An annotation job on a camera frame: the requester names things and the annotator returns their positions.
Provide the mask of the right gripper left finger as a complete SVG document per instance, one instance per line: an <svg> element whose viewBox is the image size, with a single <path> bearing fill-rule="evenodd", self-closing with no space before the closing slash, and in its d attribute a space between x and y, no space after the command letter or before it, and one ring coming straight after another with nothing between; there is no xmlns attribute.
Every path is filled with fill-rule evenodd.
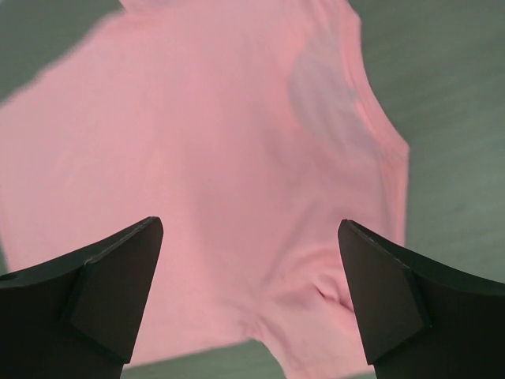
<svg viewBox="0 0 505 379"><path fill-rule="evenodd" d="M1 277L1 376L119 378L130 363L159 259L148 217Z"/></svg>

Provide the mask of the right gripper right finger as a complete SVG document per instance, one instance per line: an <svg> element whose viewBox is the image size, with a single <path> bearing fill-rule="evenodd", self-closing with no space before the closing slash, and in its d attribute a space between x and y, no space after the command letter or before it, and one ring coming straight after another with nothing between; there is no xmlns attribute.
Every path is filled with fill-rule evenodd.
<svg viewBox="0 0 505 379"><path fill-rule="evenodd" d="M352 220L339 247L378 378L504 376L504 285L398 246Z"/></svg>

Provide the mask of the pink t shirt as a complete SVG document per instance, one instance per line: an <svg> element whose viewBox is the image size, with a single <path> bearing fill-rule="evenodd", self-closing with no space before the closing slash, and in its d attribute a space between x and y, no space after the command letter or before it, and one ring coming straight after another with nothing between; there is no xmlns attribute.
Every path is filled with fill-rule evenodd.
<svg viewBox="0 0 505 379"><path fill-rule="evenodd" d="M158 216L133 365L255 339L351 377L337 231L403 244L408 166L348 2L127 1L2 104L2 244L18 270Z"/></svg>

